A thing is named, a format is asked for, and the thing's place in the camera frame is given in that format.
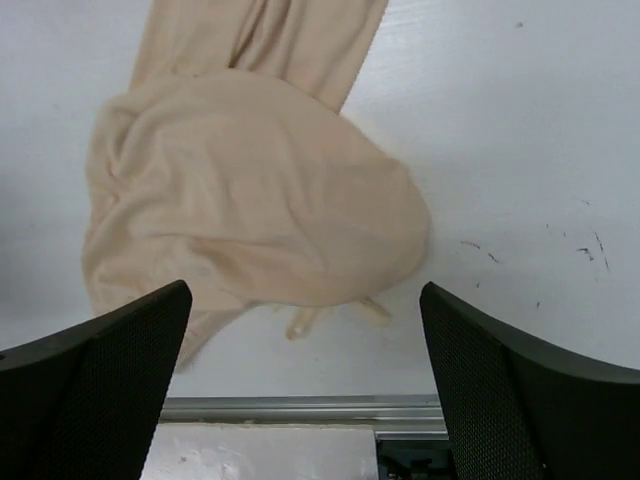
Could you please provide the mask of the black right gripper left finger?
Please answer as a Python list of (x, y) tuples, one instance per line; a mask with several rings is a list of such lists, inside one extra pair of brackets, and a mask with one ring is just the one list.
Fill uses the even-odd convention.
[(178, 280), (2, 351), (2, 478), (140, 478), (191, 306)]

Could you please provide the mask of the beige trousers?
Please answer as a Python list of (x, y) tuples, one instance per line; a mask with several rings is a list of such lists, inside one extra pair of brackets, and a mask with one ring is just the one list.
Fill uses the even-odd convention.
[(335, 305), (371, 321), (412, 274), (428, 212), (409, 170), (344, 118), (382, 1), (155, 1), (126, 92), (101, 108), (82, 272), (95, 314), (182, 279), (178, 361), (250, 308), (286, 335)]

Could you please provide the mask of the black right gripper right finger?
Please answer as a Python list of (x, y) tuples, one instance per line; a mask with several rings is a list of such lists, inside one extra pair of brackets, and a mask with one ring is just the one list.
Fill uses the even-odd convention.
[(434, 283), (420, 312), (458, 478), (638, 478), (638, 371), (516, 329)]

